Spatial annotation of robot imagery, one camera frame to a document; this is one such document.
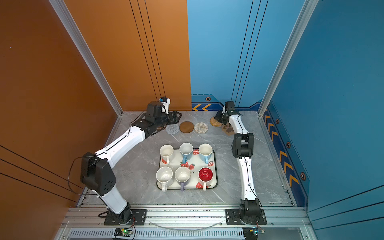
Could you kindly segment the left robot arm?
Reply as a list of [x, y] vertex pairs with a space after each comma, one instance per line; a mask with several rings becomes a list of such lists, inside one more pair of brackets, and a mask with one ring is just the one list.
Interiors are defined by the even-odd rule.
[[133, 218], [130, 204], [116, 187], [113, 168], [133, 147], [168, 125], [179, 123], [182, 113], [170, 111], [171, 100], [162, 97], [150, 102], [147, 110], [140, 113], [129, 129], [112, 143], [97, 151], [86, 153], [81, 161], [81, 182], [107, 206], [109, 216], [119, 225], [126, 225]]

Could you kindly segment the light blue mug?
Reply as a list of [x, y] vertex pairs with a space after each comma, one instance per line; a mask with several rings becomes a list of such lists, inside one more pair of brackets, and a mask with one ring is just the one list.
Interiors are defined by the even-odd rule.
[[213, 147], [210, 144], [201, 144], [199, 146], [199, 157], [208, 165], [210, 158], [213, 154]]

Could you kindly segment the colourful zigzag rope coaster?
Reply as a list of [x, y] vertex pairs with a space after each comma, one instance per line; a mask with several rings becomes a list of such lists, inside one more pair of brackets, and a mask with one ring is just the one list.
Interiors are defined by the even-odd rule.
[[199, 123], [196, 123], [195, 126], [194, 126], [194, 130], [195, 132], [199, 133], [199, 134], [204, 134], [208, 131], [209, 127], [206, 123], [203, 123], [203, 122], [199, 122]]

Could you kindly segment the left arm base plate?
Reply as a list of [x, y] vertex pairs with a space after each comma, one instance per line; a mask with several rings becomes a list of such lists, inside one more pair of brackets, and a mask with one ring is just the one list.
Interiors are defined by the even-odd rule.
[[147, 217], [146, 209], [133, 209], [127, 212], [128, 218], [124, 219], [123, 217], [118, 217], [116, 214], [108, 211], [105, 217], [104, 225], [105, 226], [143, 226]]

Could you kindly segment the light wooden round coaster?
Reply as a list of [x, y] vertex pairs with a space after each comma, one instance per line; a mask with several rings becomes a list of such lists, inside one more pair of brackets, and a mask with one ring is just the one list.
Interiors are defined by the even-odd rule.
[[185, 121], [180, 124], [180, 131], [182, 133], [191, 133], [194, 130], [194, 127], [192, 122]]

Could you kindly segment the light blue rope coaster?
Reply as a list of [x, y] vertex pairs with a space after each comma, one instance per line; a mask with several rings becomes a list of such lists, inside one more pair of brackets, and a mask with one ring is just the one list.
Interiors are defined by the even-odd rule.
[[170, 135], [175, 135], [180, 131], [180, 127], [177, 124], [167, 125], [166, 132]]

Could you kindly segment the white mug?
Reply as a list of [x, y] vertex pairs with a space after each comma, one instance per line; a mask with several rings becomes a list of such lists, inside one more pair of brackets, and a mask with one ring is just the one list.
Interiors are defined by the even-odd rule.
[[162, 163], [169, 165], [174, 158], [174, 148], [171, 145], [164, 145], [160, 148]]
[[161, 167], [156, 173], [157, 182], [161, 185], [161, 190], [166, 192], [168, 187], [174, 183], [174, 173], [170, 167]]

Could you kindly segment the paw shaped brown coaster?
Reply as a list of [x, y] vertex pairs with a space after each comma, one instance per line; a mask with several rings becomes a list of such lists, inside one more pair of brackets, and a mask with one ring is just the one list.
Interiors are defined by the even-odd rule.
[[227, 135], [227, 136], [232, 136], [235, 134], [234, 129], [232, 126], [222, 126], [222, 131]]

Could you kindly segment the woven rattan round coaster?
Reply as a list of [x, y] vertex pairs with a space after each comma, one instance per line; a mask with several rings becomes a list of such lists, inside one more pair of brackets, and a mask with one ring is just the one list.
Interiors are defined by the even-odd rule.
[[210, 124], [213, 126], [213, 127], [222, 127], [222, 123], [220, 123], [219, 121], [217, 121], [215, 119], [215, 117], [212, 117], [210, 119]]

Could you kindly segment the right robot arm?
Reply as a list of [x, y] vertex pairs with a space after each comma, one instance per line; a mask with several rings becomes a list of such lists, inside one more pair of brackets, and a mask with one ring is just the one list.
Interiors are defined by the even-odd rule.
[[233, 101], [225, 102], [223, 109], [216, 113], [215, 120], [223, 125], [230, 124], [235, 133], [232, 154], [240, 168], [242, 186], [240, 220], [246, 225], [266, 225], [267, 219], [261, 201], [256, 194], [252, 174], [254, 135], [244, 126], [242, 115], [235, 109]]

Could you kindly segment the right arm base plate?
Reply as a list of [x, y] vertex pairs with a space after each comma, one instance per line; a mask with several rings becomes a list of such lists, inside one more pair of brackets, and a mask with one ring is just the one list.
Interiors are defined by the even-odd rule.
[[258, 216], [241, 216], [239, 209], [226, 209], [227, 225], [267, 225], [267, 217], [264, 210]]

